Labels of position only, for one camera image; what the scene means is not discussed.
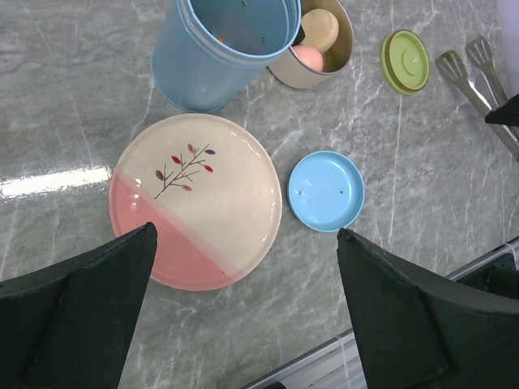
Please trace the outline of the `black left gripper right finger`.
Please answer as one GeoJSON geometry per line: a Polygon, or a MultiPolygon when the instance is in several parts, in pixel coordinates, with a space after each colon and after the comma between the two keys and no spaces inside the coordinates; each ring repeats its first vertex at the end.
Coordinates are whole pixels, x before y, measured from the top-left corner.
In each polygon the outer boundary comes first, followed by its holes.
{"type": "Polygon", "coordinates": [[[370,388],[515,388],[518,272],[476,287],[402,259],[349,229],[337,260],[370,388]]]}

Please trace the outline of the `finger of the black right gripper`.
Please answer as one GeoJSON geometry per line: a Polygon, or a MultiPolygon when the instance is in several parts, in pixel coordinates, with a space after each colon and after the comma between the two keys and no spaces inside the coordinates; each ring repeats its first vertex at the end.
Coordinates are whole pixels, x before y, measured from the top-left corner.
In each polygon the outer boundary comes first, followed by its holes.
{"type": "Polygon", "coordinates": [[[519,126],[519,95],[512,97],[506,104],[491,111],[486,117],[488,124],[519,126]]]}

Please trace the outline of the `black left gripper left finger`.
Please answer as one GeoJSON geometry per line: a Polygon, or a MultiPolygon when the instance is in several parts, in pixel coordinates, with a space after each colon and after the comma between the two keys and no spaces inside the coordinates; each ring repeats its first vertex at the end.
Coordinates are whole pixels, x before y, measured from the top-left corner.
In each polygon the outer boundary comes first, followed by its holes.
{"type": "Polygon", "coordinates": [[[116,388],[157,250],[147,223],[1,283],[3,388],[116,388]]]}

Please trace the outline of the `steel food tongs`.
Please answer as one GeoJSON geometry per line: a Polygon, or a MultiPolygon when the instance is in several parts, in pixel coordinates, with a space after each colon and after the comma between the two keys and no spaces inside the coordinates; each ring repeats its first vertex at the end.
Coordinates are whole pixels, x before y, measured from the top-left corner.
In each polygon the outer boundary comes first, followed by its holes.
{"type": "MultiPolygon", "coordinates": [[[[471,63],[483,73],[496,104],[506,103],[508,101],[506,93],[495,72],[492,52],[487,39],[484,36],[477,36],[466,44],[465,52],[471,63]]],[[[470,80],[465,63],[458,52],[452,49],[443,52],[435,59],[435,65],[440,76],[459,89],[483,118],[492,111],[493,106],[470,80]]],[[[489,123],[488,126],[511,152],[514,159],[518,160],[518,135],[516,131],[505,124],[489,123]]]]}

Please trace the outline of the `green round lid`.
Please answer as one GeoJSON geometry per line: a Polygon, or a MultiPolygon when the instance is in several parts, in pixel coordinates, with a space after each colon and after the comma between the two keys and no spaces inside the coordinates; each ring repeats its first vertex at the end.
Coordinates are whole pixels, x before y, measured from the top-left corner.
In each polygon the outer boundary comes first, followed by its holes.
{"type": "Polygon", "coordinates": [[[380,65],[389,86],[404,96],[421,91],[429,80],[430,61],[426,46],[407,29],[396,30],[384,38],[380,65]]]}

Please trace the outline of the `pink toy egg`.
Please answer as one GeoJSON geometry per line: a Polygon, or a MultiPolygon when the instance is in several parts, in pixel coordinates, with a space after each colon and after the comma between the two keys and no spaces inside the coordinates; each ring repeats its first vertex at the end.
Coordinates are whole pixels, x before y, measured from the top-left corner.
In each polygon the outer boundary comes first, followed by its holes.
{"type": "Polygon", "coordinates": [[[309,45],[295,45],[292,47],[294,54],[310,69],[321,72],[324,68],[323,54],[309,45]]]}

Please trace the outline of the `cream toy steamed bun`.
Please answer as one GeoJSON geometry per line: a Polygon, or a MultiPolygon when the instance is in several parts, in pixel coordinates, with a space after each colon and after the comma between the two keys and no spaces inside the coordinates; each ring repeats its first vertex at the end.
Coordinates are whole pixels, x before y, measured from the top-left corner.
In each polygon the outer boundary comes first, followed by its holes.
{"type": "Polygon", "coordinates": [[[305,37],[302,45],[327,52],[336,42],[339,34],[339,23],[336,16],[325,9],[313,9],[302,17],[302,29],[305,37]]]}

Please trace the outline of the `beige steel bowl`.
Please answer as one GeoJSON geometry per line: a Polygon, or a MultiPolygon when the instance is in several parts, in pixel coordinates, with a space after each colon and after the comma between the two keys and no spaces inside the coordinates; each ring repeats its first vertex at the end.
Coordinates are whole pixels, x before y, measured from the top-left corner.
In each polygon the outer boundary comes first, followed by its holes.
{"type": "Polygon", "coordinates": [[[339,34],[332,47],[323,54],[324,68],[316,72],[294,54],[292,45],[268,67],[283,84],[296,89],[308,89],[339,73],[348,64],[354,48],[354,35],[350,18],[339,1],[303,1],[302,16],[313,9],[332,12],[339,23],[339,34]]]}

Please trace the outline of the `toy sushi roll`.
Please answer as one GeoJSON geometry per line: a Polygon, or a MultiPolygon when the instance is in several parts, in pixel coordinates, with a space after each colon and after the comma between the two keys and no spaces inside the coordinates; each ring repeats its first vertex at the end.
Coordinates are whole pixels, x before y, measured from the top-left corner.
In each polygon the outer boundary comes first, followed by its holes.
{"type": "Polygon", "coordinates": [[[299,27],[297,36],[294,39],[293,45],[300,45],[302,41],[305,39],[306,34],[304,32],[303,27],[299,27]]]}

